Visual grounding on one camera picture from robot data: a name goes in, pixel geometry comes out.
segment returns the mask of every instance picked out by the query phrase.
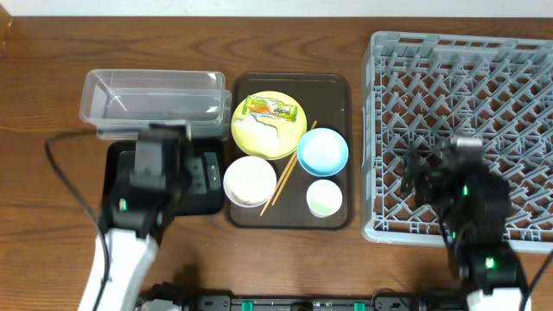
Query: transparent plastic bin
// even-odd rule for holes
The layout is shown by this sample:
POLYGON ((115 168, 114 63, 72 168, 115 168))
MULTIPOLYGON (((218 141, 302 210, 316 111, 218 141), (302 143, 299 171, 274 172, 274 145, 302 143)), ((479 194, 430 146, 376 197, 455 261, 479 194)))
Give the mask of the transparent plastic bin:
POLYGON ((231 103, 222 73, 96 69, 86 76, 80 117, 104 139, 136 138, 150 124, 188 124, 193 138, 226 140, 231 103))
POLYGON ((484 142, 509 181, 504 239, 553 248, 553 41, 377 32, 363 58, 363 236, 443 246, 437 215, 399 195, 403 156, 436 160, 452 135, 484 142))

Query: white wall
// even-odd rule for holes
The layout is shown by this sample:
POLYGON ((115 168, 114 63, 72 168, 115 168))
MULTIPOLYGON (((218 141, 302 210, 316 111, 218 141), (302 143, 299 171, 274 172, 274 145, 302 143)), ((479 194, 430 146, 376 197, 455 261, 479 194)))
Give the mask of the white wall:
POLYGON ((0 0, 13 16, 553 17, 553 0, 0 0))

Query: chopsticks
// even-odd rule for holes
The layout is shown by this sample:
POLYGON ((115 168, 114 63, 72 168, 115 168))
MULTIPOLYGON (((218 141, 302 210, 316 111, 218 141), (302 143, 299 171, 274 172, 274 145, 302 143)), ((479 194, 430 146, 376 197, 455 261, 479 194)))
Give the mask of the chopsticks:
MULTIPOLYGON (((310 130, 314 129, 316 125, 317 125, 317 120, 315 120, 313 122, 313 125, 311 125, 310 130)), ((290 160, 288 161, 288 164, 286 164, 286 167, 284 168, 283 174, 280 175, 280 178, 278 179, 278 182, 276 183, 275 192, 273 192, 273 194, 269 197, 269 199, 267 200, 267 203, 265 203, 265 206, 263 207, 263 211, 261 211, 261 214, 259 214, 259 216, 263 216, 263 214, 265 213, 265 210, 267 209, 267 206, 269 206, 270 201, 273 200, 273 196, 275 197, 275 199, 273 200, 273 203, 271 205, 272 206, 275 205, 275 202, 277 202, 278 197, 280 196, 280 193, 283 191, 284 186, 286 186, 286 181, 288 181, 288 178, 292 174, 292 171, 294 170, 294 167, 296 166, 296 163, 297 163, 297 149, 296 149, 296 151, 294 151, 294 154, 292 154, 292 156, 290 157, 290 160)))

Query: yellow plate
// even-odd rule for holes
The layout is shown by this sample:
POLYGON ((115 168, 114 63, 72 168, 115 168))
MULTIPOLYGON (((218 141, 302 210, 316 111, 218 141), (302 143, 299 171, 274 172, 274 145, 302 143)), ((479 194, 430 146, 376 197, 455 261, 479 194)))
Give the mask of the yellow plate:
POLYGON ((273 98, 284 102, 286 105, 297 106, 295 122, 275 119, 271 117, 256 117, 259 123, 273 126, 278 131, 278 139, 268 140, 255 131, 245 130, 235 125, 235 121, 244 120, 247 115, 242 114, 245 100, 243 100, 232 115, 231 131, 234 142, 249 156, 258 156, 265 160, 284 158, 296 150, 297 144, 308 128, 308 121, 303 108, 290 96, 274 91, 264 91, 253 94, 262 98, 273 98))

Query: packaged food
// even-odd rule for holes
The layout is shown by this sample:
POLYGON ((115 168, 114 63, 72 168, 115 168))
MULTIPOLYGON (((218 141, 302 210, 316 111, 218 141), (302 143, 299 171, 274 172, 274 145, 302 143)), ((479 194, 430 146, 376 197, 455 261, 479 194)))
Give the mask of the packaged food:
POLYGON ((286 105, 280 100, 273 98, 260 98, 248 96, 245 100, 242 114, 250 113, 258 117, 273 117, 290 122, 295 122, 297 117, 297 106, 286 105))

